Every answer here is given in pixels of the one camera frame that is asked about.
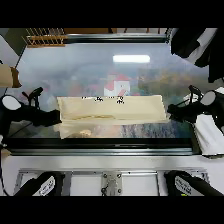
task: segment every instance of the table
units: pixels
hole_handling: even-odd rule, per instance
[[[148,55],[150,62],[116,63],[114,55]],[[126,95],[162,95],[166,109],[189,94],[189,85],[202,92],[223,85],[221,81],[209,84],[208,67],[198,68],[171,55],[166,43],[70,43],[65,47],[26,48],[17,69],[22,87],[9,88],[7,94],[27,103],[22,91],[30,93],[43,87],[39,102],[41,109],[46,111],[58,108],[58,96],[105,96],[108,91],[113,91],[110,83],[114,80],[128,83],[130,91],[126,91]],[[26,124],[14,123],[10,134]],[[188,124],[175,121],[167,124],[98,125],[90,127],[90,133],[90,138],[189,139],[192,135]],[[13,137],[59,138],[59,132],[53,127],[28,126]]]

